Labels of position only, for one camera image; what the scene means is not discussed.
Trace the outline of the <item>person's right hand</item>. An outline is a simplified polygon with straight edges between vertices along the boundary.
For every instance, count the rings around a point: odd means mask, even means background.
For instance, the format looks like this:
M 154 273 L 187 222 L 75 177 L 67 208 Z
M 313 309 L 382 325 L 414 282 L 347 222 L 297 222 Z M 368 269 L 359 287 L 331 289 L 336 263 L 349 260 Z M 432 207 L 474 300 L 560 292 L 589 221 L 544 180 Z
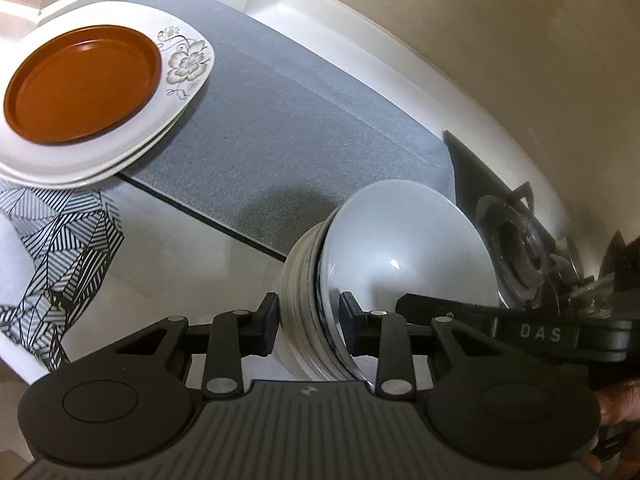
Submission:
M 597 391 L 596 397 L 600 404 L 602 425 L 613 426 L 620 422 L 639 421 L 639 379 L 628 380 L 628 382 Z M 638 431 L 629 437 L 610 478 L 639 478 Z

